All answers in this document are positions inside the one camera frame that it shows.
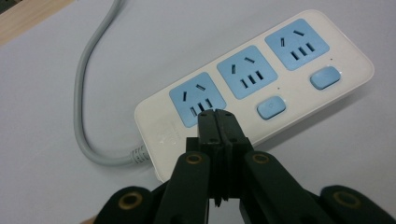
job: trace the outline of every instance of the blue switch button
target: blue switch button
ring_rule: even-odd
[[[337,69],[329,66],[318,70],[311,76],[310,80],[312,85],[321,91],[340,80],[340,78],[341,75]]]
[[[285,102],[279,96],[273,96],[260,103],[257,112],[262,119],[270,119],[286,109]]]

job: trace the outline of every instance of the white power strip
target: white power strip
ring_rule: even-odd
[[[170,178],[196,115],[233,113],[253,146],[347,95],[370,60],[322,13],[304,11],[141,102],[135,120],[161,181]]]

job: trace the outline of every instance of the power cord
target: power cord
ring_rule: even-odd
[[[129,156],[121,158],[109,158],[100,155],[95,152],[93,148],[87,142],[85,138],[84,128],[82,124],[82,97],[83,97],[83,86],[85,70],[88,61],[91,57],[91,53],[98,43],[99,39],[102,37],[103,33],[106,31],[107,27],[113,21],[117,15],[120,8],[121,0],[115,0],[110,10],[107,12],[105,18],[100,23],[99,27],[96,29],[95,33],[92,35],[91,39],[88,41],[87,46],[82,51],[81,57],[78,62],[78,68],[76,72],[76,82],[75,82],[75,92],[74,92],[74,129],[76,140],[82,153],[91,161],[105,166],[120,166],[127,164],[136,164],[143,161],[149,160],[149,153],[146,147],[140,146],[131,151]]]

